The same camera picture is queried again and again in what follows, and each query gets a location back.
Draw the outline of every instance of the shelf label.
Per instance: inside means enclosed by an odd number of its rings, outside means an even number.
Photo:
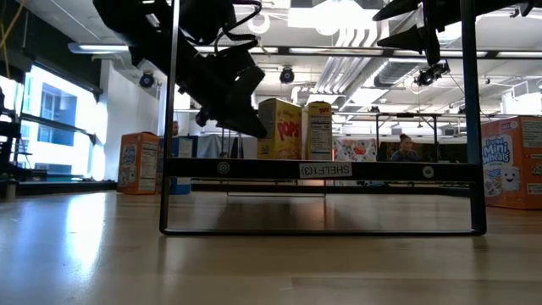
[[[299,176],[306,178],[352,177],[352,163],[299,164]]]

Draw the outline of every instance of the pops cereal box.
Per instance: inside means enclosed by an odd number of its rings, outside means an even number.
[[[309,103],[303,111],[303,157],[306,160],[333,159],[331,105],[326,102]]]
[[[258,115],[268,132],[257,141],[258,159],[301,159],[301,108],[272,98],[258,105]]]

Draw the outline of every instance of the wall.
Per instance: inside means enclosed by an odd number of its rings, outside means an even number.
[[[122,135],[149,131],[158,133],[158,101],[123,77],[110,61],[102,61],[100,103],[107,109],[105,139],[98,138],[105,155],[106,180],[117,180]]]

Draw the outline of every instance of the metal rack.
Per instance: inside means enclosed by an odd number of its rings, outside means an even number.
[[[480,148],[478,68],[474,0],[461,0],[463,70],[469,164],[348,163],[317,161],[262,161],[239,159],[171,158],[171,130],[174,112],[176,54],[180,1],[173,0],[174,20],[171,67],[164,137],[163,192],[160,204],[160,231],[168,236],[480,236],[486,232],[484,177]],[[464,182],[470,188],[471,228],[467,230],[177,230],[169,227],[169,177],[215,179],[285,180],[409,180]]]

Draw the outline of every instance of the ceiling pipe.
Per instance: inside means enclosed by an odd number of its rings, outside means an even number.
[[[368,30],[368,36],[363,47],[371,47],[381,36],[381,30],[379,30],[378,23],[373,23],[373,26]],[[362,72],[363,68],[367,65],[369,59],[367,58],[354,58],[352,62],[352,69],[348,75],[344,75],[343,79],[339,81],[334,88],[337,92],[344,92],[346,88],[356,79],[356,77]]]
[[[367,40],[369,31],[365,29],[357,29],[357,37],[352,43],[353,47],[361,47],[362,43]],[[340,93],[340,87],[345,84],[346,80],[352,73],[355,73],[358,63],[361,61],[360,58],[349,58],[350,60],[345,64],[346,70],[343,75],[335,82],[331,91],[333,93]]]
[[[342,47],[349,47],[352,40],[354,40],[355,35],[356,35],[356,31],[354,29],[346,29],[346,39]],[[332,93],[331,86],[333,85],[333,82],[337,79],[337,77],[339,76],[339,73],[342,71],[344,62],[346,60],[347,58],[335,58],[335,65],[331,69],[329,76],[326,77],[324,81],[322,82],[323,92]]]
[[[346,39],[346,29],[339,29],[339,39],[335,43],[335,46],[336,47],[342,47],[342,45],[345,43],[345,39]],[[316,86],[315,86],[317,92],[323,92],[324,91],[324,88],[323,88],[322,84],[323,84],[324,80],[331,73],[331,70],[333,69],[333,67],[335,66],[336,59],[338,59],[338,58],[334,58],[334,57],[328,58],[328,62],[325,64],[324,71],[322,72],[322,74],[318,78],[318,81],[317,81]]]

